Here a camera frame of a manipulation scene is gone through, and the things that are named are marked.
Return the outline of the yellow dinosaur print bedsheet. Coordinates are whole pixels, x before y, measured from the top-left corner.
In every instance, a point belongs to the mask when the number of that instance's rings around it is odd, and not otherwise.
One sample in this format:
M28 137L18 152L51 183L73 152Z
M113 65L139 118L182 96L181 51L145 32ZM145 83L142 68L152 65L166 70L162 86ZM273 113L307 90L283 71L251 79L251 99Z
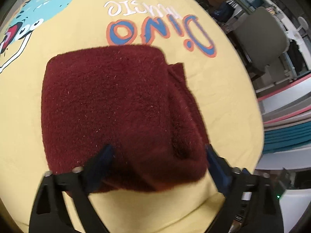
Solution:
M182 63L208 144L231 165L255 169L264 136L256 95L230 41L195 0L17 0L1 28L1 203L23 229L50 170L41 123L48 61L125 45ZM203 232L223 202L208 171L164 191L114 189L90 199L111 232Z

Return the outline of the grey office chair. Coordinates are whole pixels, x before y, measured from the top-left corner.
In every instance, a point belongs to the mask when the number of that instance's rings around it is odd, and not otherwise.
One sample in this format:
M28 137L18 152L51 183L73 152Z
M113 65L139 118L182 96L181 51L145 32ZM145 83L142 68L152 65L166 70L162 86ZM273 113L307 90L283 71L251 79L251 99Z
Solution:
M248 15L233 34L250 59L249 71L259 76L289 47L289 39L280 21L264 7Z

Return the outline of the dark red knit sweater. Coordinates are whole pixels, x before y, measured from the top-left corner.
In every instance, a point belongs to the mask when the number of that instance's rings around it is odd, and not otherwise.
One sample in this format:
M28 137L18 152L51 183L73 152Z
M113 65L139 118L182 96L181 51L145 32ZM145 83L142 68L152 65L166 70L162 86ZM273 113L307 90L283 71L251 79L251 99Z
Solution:
M208 135L182 63L147 45L77 50L51 58L41 100L50 170L86 166L107 145L94 173L97 192L164 191L202 179Z

